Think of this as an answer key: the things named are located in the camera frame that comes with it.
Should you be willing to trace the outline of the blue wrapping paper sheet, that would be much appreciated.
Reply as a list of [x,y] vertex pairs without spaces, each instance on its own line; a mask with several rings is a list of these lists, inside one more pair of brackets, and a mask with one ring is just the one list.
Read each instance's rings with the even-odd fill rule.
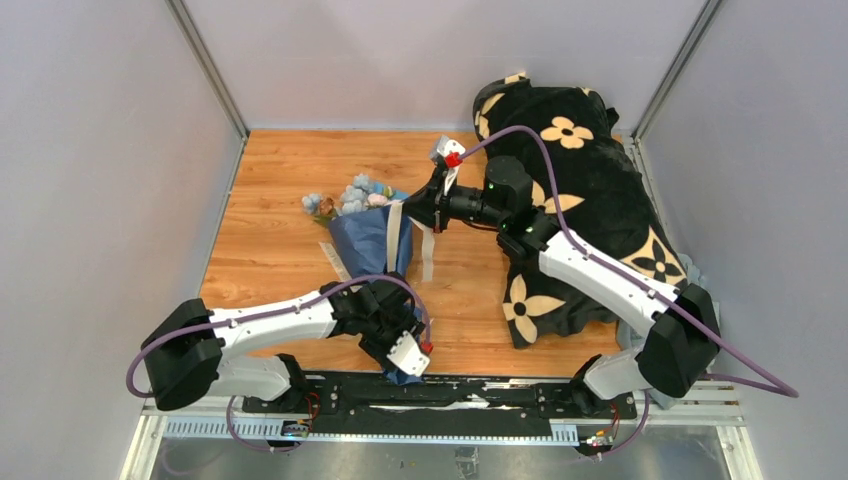
[[[397,229],[392,230],[389,216],[388,206],[366,209],[357,203],[342,208],[340,215],[328,223],[338,256],[353,279],[406,273],[412,258],[412,223],[402,219]],[[360,346],[376,359],[391,382],[397,385],[420,383],[420,376],[407,374],[387,360],[383,343],[396,337],[396,325],[384,312],[376,310],[374,313],[373,321],[356,316],[337,330],[347,335],[360,334]]]

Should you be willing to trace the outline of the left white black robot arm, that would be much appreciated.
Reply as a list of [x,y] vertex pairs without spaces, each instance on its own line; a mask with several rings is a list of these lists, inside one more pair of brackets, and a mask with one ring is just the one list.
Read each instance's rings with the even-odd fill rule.
[[257,351],[341,335],[358,337],[386,371],[419,377],[429,367],[430,319],[420,297],[398,273],[369,274],[253,307],[209,309],[200,298],[186,300],[142,342],[126,387],[162,411],[212,396],[254,397],[293,413],[307,394],[297,361]]

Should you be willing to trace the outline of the fake flower bunch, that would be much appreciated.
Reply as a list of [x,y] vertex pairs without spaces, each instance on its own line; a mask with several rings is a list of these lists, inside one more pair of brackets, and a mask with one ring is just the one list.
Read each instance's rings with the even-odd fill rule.
[[302,197],[302,210],[323,227],[345,215],[366,212],[400,201],[406,195],[366,174],[356,175],[338,197],[310,193]]

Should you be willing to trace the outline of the cream printed ribbon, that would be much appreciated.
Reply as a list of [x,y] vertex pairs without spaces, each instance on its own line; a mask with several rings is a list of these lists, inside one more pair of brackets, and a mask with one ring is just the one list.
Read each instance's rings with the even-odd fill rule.
[[404,200],[329,224],[337,256],[350,276],[407,273],[413,259],[413,229],[420,224],[403,213]]

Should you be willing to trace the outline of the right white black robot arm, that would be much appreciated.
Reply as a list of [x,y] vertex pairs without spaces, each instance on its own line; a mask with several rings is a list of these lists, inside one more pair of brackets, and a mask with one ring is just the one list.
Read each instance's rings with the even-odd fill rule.
[[720,351],[713,302],[697,285],[675,288],[640,275],[564,228],[532,203],[534,182],[514,157],[486,165],[484,185],[457,185],[438,161],[427,184],[402,203],[410,219],[434,232],[452,219],[496,228],[497,243],[514,263],[538,270],[599,302],[643,337],[641,345],[596,355],[568,383],[562,399],[596,417],[615,397],[636,390],[680,399]]

